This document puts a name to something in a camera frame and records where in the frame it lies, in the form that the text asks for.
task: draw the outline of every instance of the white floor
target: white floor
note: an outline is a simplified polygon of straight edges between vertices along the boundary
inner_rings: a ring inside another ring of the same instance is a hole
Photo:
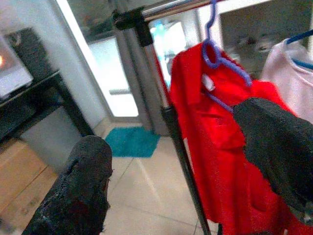
[[[151,158],[113,158],[108,201],[105,235],[203,234],[169,137],[160,138]],[[215,235],[217,226],[210,226]]]

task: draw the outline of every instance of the blue hanger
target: blue hanger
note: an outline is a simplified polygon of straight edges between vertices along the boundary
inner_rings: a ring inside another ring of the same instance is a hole
[[[287,44],[293,43],[295,41],[301,40],[301,39],[306,38],[306,37],[310,37],[312,35],[313,35],[313,29],[310,30],[310,31],[307,31],[307,32],[304,32],[304,33],[300,33],[300,34],[298,34],[296,36],[293,36],[293,37],[289,38],[287,40]],[[303,62],[303,61],[300,61],[300,60],[296,60],[296,59],[292,59],[292,60],[293,60],[293,62],[296,65],[299,65],[299,66],[302,66],[302,67],[305,67],[305,68],[313,70],[313,65],[312,64],[309,64],[309,63],[306,63],[306,62]]]
[[[243,69],[241,69],[239,66],[237,66],[236,64],[232,63],[231,61],[225,59],[222,57],[220,49],[218,48],[218,46],[215,44],[215,42],[213,40],[210,39],[210,27],[213,25],[214,20],[215,20],[215,14],[216,14],[216,0],[212,0],[211,1],[212,4],[212,13],[211,13],[211,19],[210,21],[207,23],[206,25],[206,30],[207,30],[207,39],[204,40],[203,45],[202,45],[202,57],[205,61],[205,63],[213,69],[216,69],[218,66],[220,66],[221,64],[229,67],[230,69],[232,69],[233,71],[235,71],[237,74],[239,74],[246,82],[246,85],[248,87],[251,87],[252,85],[252,80],[249,76],[249,74],[247,72],[245,72]],[[209,56],[207,55],[207,47],[210,46],[213,48],[213,51],[215,53],[215,58],[216,58],[216,62],[212,63],[209,59]],[[230,111],[231,113],[233,112],[233,109],[228,106],[227,104],[225,104],[223,101],[221,101],[220,99],[218,99],[216,96],[212,95],[209,91],[205,91],[206,95],[208,97],[210,97],[212,100],[214,100],[216,103],[218,103],[219,105],[221,105],[223,108],[225,108],[226,110]]]

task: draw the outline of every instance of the blue mat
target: blue mat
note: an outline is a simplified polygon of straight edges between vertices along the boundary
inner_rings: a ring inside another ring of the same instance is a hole
[[[116,127],[106,137],[113,157],[149,158],[157,147],[160,136],[143,127]]]

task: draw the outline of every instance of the red shirt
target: red shirt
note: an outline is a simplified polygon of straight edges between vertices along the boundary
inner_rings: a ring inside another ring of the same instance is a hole
[[[288,108],[273,84],[253,81],[248,88],[242,77],[224,65],[209,68],[202,60],[201,47],[199,44],[175,57],[170,96],[188,141],[206,217],[222,223],[225,235],[264,231],[281,235],[284,229],[289,229],[289,235],[313,234],[272,192],[259,169],[245,159],[245,138],[238,124],[230,112],[201,92],[202,74],[214,82],[212,94],[230,106],[261,97]]]

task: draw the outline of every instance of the black table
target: black table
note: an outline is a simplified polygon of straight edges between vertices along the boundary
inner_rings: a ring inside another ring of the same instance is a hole
[[[7,99],[0,100],[0,116],[9,115],[10,110],[16,112],[24,104],[30,104],[35,110],[34,114],[31,117],[22,119],[18,126],[8,128],[5,137],[0,139],[19,137],[23,132],[61,106],[64,107],[82,137],[94,135],[92,128],[84,119],[58,71],[41,81],[33,82],[29,87],[18,89]]]

